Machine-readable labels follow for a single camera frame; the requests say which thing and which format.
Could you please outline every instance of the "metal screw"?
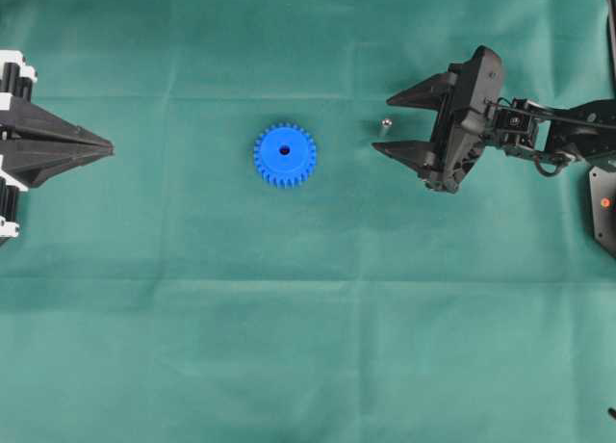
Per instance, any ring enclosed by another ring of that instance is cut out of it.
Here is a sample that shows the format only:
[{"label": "metal screw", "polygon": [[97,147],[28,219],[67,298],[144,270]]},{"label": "metal screw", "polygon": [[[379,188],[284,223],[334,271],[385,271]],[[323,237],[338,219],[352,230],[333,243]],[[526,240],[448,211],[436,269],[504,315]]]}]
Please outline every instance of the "metal screw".
[{"label": "metal screw", "polygon": [[384,118],[381,120],[381,130],[378,132],[378,137],[383,138],[387,135],[387,132],[391,130],[392,126],[394,126],[394,123],[390,118]]}]

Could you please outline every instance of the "blue gear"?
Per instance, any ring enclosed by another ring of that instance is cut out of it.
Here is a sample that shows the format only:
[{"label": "blue gear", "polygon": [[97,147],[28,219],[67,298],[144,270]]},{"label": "blue gear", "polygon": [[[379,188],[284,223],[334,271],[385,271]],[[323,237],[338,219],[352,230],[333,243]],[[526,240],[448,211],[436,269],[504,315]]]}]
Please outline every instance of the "blue gear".
[{"label": "blue gear", "polygon": [[254,165],[273,186],[293,188],[312,175],[317,165],[317,146],[303,128],[278,123],[261,134],[254,146]]}]

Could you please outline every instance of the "table surface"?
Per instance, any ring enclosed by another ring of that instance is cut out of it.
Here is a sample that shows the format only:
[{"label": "table surface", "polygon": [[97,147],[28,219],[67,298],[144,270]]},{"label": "table surface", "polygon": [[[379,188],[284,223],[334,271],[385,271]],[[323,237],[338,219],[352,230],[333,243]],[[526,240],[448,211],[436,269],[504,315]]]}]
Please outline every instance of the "table surface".
[{"label": "table surface", "polygon": [[[616,262],[583,165],[487,152],[436,195],[371,148],[385,99],[480,44],[503,95],[612,97],[604,0],[0,0],[33,101],[116,156],[1,249],[6,442],[606,442]],[[258,134],[301,124],[277,190]]]}]

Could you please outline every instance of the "gear teeth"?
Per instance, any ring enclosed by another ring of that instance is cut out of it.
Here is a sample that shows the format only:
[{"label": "gear teeth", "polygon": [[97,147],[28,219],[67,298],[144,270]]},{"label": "gear teeth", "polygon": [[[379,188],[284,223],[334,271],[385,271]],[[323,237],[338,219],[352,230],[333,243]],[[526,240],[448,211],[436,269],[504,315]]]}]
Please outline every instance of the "gear teeth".
[{"label": "gear teeth", "polygon": [[[275,153],[270,152],[272,146],[265,144],[265,139],[272,131],[280,128],[289,128],[295,131],[294,134],[290,135],[292,137],[291,140],[294,139],[293,137],[300,137],[307,142],[307,146],[305,146],[306,150],[302,154],[303,156],[305,156],[305,158],[303,159],[303,167],[301,171],[295,174],[288,174],[284,171],[284,169],[272,169],[264,162],[263,159],[262,151],[267,151],[268,156],[273,155],[275,159]],[[308,178],[312,176],[315,165],[317,164],[317,146],[312,135],[310,135],[310,133],[301,128],[296,123],[274,123],[264,132],[260,133],[259,137],[255,141],[255,144],[253,146],[253,160],[256,170],[259,172],[264,181],[279,189],[292,189],[299,187],[303,182],[307,181]]]}]

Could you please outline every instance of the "metal screw head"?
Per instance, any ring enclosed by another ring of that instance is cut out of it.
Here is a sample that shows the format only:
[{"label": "metal screw head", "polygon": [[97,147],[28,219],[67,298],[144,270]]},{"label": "metal screw head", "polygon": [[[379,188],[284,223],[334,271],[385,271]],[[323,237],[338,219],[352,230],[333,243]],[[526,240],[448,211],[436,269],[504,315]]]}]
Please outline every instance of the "metal screw head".
[{"label": "metal screw head", "polygon": [[394,122],[390,118],[384,118],[381,120],[381,130],[378,132],[379,137],[384,137],[387,132],[392,128]]}]

